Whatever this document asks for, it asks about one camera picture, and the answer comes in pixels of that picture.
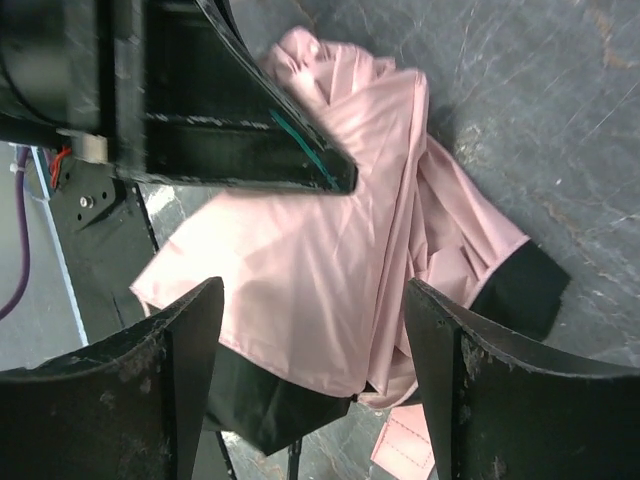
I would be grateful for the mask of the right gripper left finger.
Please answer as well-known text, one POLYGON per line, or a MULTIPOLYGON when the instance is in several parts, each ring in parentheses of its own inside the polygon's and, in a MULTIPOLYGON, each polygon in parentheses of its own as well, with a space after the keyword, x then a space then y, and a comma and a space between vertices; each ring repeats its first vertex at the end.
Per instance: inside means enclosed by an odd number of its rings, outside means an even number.
POLYGON ((104 340, 2 372, 2 478, 191 478, 223 308, 210 278, 104 340))

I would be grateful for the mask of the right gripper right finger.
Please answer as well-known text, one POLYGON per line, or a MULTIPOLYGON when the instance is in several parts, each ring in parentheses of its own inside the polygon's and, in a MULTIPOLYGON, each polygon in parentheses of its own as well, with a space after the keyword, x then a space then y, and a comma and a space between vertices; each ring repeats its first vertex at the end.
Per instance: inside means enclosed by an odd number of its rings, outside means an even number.
POLYGON ((639 371, 549 347, 419 280, 405 325, 443 479, 635 479, 639 371))

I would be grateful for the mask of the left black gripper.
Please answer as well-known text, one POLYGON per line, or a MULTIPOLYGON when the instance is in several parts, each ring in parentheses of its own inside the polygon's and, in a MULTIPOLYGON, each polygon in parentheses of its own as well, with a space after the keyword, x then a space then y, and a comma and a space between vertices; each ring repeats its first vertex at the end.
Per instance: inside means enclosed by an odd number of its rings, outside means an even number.
POLYGON ((354 160, 253 60, 229 2, 97 7, 100 133, 118 176, 354 191, 354 160))

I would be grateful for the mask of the pink folding umbrella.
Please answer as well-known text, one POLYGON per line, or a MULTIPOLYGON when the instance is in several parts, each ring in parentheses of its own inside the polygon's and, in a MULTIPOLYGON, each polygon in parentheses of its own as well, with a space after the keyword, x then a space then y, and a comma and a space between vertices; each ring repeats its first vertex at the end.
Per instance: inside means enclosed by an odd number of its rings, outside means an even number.
POLYGON ((423 72, 303 28, 263 64, 354 158, 354 192, 223 191, 179 226, 132 292, 164 308, 223 279, 212 427, 272 454, 353 403, 386 409, 373 461, 424 479, 434 460, 404 322, 409 280, 541 340, 569 275, 428 134, 423 72))

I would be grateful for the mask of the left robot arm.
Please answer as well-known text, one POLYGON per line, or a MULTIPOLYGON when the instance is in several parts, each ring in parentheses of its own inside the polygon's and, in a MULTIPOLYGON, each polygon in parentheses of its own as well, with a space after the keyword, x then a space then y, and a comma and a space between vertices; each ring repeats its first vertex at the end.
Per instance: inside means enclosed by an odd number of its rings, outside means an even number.
POLYGON ((346 195, 358 176, 226 1, 3 2, 1 137, 141 183, 346 195))

